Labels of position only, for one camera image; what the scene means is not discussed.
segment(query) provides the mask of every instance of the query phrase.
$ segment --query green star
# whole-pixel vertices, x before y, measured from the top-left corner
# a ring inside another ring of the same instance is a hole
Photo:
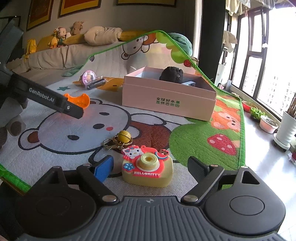
[[[59,87],[57,90],[62,90],[62,91],[65,91],[65,90],[69,90],[70,88],[68,88],[68,86],[66,87]]]

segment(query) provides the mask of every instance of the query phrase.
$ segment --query yellow bell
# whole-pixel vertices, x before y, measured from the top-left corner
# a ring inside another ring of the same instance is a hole
[[[117,140],[122,143],[129,143],[131,141],[131,134],[128,131],[120,131],[117,134]]]

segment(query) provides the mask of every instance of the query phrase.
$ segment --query keychain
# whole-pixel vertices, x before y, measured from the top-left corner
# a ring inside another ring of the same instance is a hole
[[[124,149],[133,143],[133,138],[128,131],[120,131],[112,139],[104,140],[103,146],[107,149]]]

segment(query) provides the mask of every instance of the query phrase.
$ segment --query green leafy plant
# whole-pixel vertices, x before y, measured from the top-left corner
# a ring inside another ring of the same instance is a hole
[[[265,112],[263,112],[262,110],[259,110],[257,107],[252,107],[252,108],[250,109],[250,113],[251,113],[251,115],[252,115],[255,119],[257,119],[257,120],[260,120],[260,117],[261,117],[262,115],[267,116],[267,115],[265,114]]]

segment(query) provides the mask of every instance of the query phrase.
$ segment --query hello kitty toy camera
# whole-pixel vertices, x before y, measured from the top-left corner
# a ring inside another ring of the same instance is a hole
[[[122,150],[122,177],[130,184],[166,187],[173,177],[173,160],[165,149],[136,145]]]

